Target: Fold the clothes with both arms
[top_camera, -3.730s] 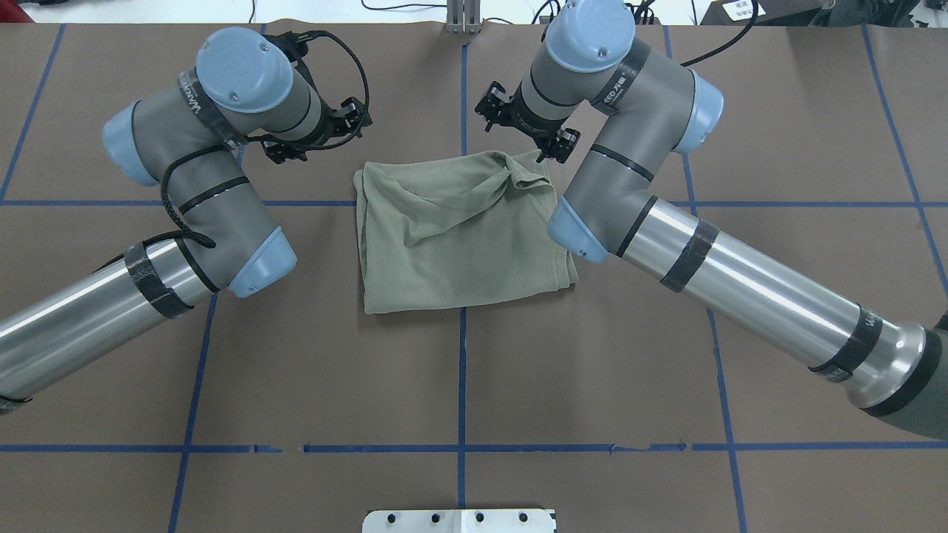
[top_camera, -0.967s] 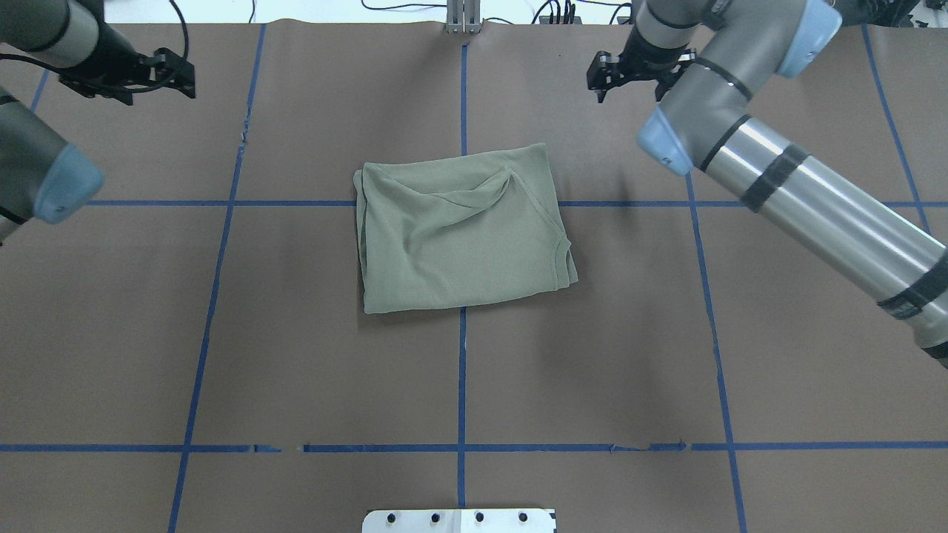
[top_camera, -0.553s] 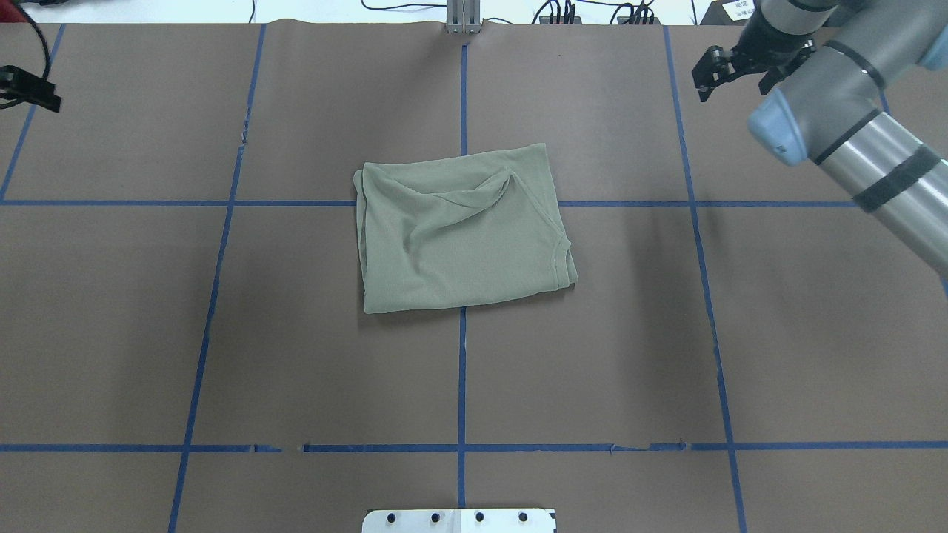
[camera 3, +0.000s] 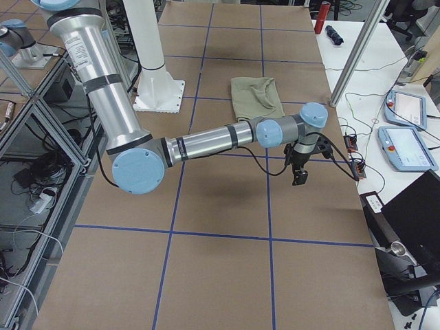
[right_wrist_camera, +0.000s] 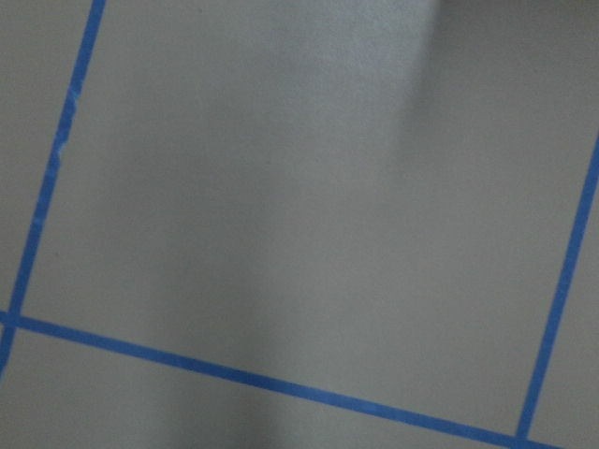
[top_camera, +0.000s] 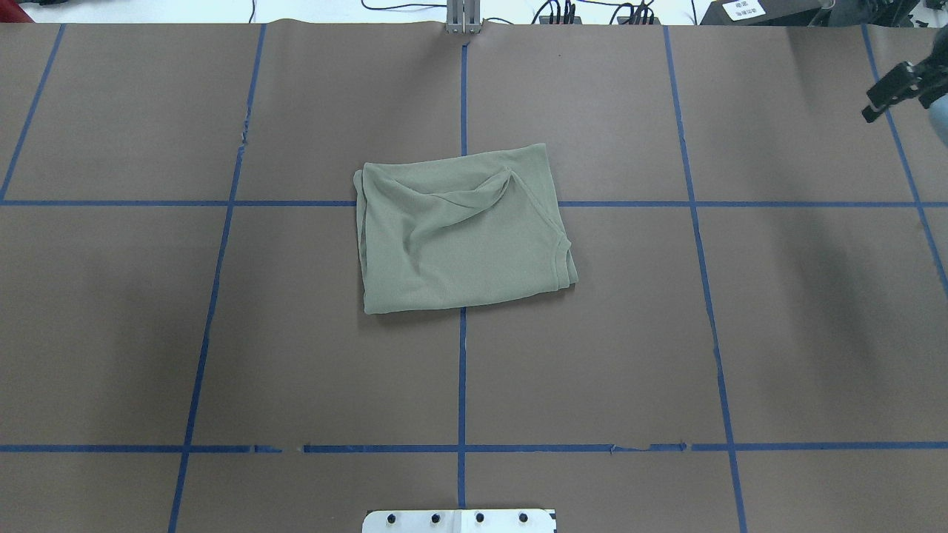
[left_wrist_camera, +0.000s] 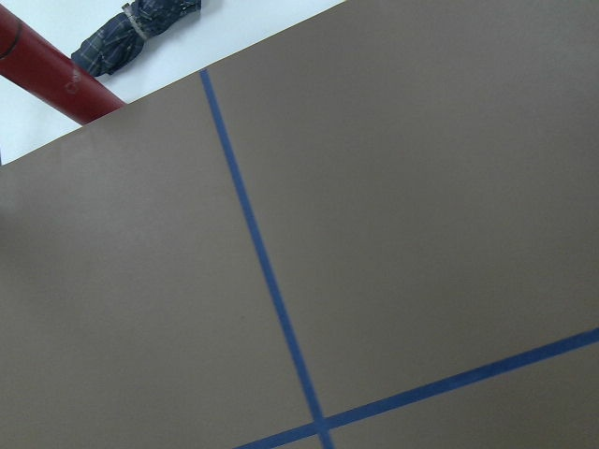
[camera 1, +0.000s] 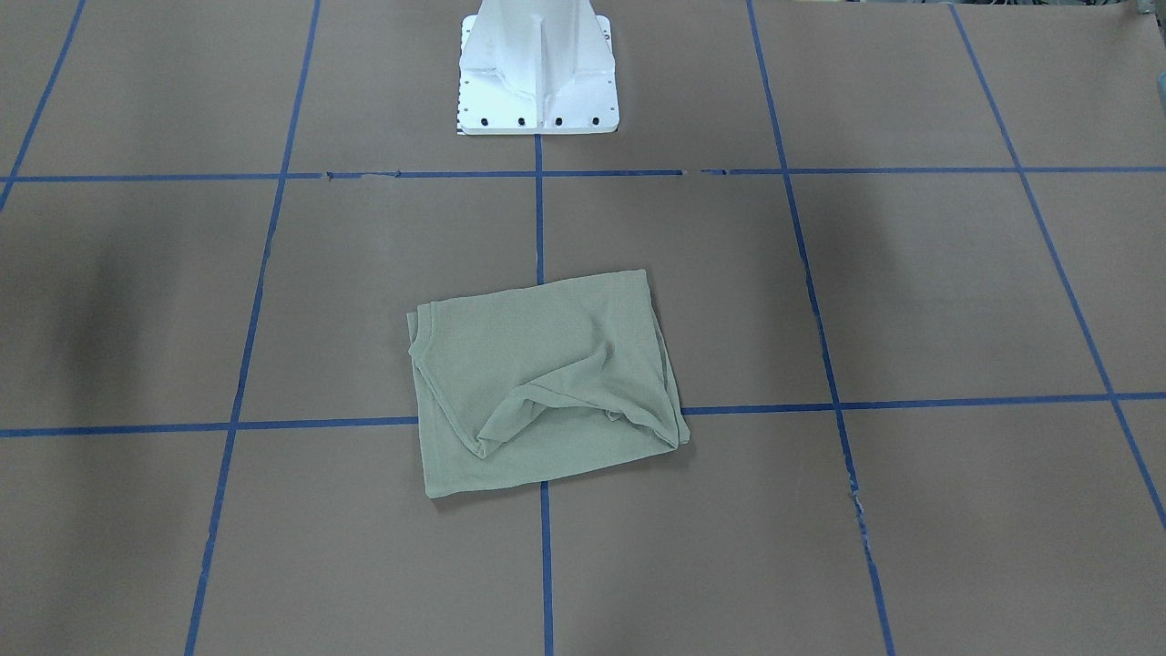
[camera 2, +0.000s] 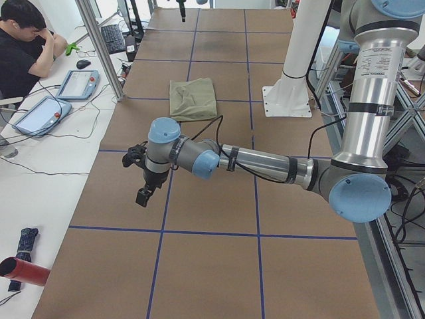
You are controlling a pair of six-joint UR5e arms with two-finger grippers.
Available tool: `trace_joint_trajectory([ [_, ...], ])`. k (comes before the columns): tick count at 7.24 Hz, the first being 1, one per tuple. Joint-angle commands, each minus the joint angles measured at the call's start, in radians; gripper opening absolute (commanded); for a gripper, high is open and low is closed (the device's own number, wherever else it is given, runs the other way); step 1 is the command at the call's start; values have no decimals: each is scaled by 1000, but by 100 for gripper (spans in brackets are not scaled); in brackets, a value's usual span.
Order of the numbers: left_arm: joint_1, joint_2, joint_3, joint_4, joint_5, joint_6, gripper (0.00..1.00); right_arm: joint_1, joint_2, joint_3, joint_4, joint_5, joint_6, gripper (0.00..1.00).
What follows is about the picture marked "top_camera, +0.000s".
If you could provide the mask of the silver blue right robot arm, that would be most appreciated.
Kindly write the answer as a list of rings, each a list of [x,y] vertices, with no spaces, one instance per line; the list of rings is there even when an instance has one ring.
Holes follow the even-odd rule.
[[[947,27],[939,28],[929,55],[918,63],[901,61],[867,89],[868,104],[861,114],[868,124],[892,106],[917,100],[928,112],[929,122],[947,144]]]

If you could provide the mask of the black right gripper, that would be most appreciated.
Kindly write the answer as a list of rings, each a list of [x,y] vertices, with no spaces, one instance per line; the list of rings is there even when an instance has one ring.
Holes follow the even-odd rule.
[[[862,109],[867,124],[877,121],[891,106],[917,98],[929,110],[947,93],[947,30],[935,34],[931,53],[920,64],[901,61],[867,91]]]

